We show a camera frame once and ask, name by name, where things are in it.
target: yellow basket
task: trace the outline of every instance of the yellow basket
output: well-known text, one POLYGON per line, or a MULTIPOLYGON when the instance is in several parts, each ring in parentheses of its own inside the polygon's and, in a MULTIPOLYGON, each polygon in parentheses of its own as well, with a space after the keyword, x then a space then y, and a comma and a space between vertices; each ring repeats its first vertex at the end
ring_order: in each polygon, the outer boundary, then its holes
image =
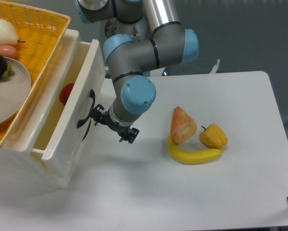
POLYGON ((32 102, 70 17, 36 7, 0 0, 0 18, 11 22, 19 39, 17 60, 29 71, 31 91, 16 115, 0 124, 0 147, 14 131, 32 102))

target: banana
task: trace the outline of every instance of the banana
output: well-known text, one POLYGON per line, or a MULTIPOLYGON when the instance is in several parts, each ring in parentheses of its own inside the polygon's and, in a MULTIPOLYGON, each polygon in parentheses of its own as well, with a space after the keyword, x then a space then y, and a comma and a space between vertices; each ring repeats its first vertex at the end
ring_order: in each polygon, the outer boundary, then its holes
POLYGON ((173 143, 170 136, 168 136, 168 151, 171 157, 182 164, 200 164, 211 161, 220 157, 222 151, 220 149, 211 148, 203 151, 191 152, 182 150, 173 143))

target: white pear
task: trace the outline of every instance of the white pear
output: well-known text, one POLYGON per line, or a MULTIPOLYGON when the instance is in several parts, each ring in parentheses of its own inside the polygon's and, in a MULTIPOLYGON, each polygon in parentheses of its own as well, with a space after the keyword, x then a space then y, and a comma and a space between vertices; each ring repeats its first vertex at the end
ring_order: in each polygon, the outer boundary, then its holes
POLYGON ((14 26, 4 20, 0 19, 0 45, 16 45, 19 41, 19 36, 14 26))

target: toy pepper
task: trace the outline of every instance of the toy pepper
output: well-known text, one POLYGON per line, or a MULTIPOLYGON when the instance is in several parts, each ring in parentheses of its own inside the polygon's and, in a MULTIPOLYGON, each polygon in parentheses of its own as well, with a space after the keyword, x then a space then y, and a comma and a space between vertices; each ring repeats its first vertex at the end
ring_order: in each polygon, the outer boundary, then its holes
POLYGON ((204 132, 199 135, 199 138, 207 147, 222 149, 227 144, 227 137, 218 125, 210 124, 208 128, 204 126, 202 128, 204 132))

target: toy bread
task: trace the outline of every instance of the toy bread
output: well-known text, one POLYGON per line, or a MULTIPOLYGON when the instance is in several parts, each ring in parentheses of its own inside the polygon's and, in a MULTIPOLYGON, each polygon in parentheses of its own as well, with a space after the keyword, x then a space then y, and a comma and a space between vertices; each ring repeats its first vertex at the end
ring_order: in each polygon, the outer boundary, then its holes
POLYGON ((195 121, 181 108, 176 107, 172 114, 170 136, 176 145, 183 143, 196 131, 195 121))

